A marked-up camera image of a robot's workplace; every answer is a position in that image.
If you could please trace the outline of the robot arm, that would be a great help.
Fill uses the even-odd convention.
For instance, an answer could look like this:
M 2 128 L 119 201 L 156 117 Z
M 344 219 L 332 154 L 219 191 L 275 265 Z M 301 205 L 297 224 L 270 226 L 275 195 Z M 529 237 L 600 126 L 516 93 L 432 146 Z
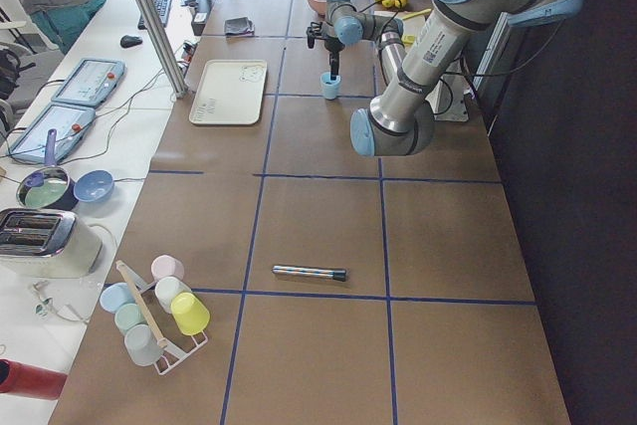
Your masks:
M 537 26 L 576 15 L 583 0 L 432 0 L 433 10 L 415 44 L 405 48 L 402 25 L 391 17 L 359 12 L 350 0 L 326 0 L 318 37 L 330 54 L 330 72 L 338 73 L 338 54 L 361 40 L 379 49 L 389 78 L 384 92 L 350 120 L 353 149 L 362 156 L 411 155 L 432 140 L 434 112 L 427 96 L 476 32 L 507 13 L 513 26 Z

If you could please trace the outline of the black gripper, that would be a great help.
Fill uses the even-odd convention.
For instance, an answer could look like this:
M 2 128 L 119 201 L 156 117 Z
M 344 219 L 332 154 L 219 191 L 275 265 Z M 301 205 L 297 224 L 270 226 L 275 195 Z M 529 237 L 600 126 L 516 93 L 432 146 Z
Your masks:
M 344 49 L 344 44 L 338 37 L 334 37 L 329 34 L 323 35 L 323 42 L 325 48 L 329 51 L 329 79 L 337 79 L 339 71 L 339 55 Z

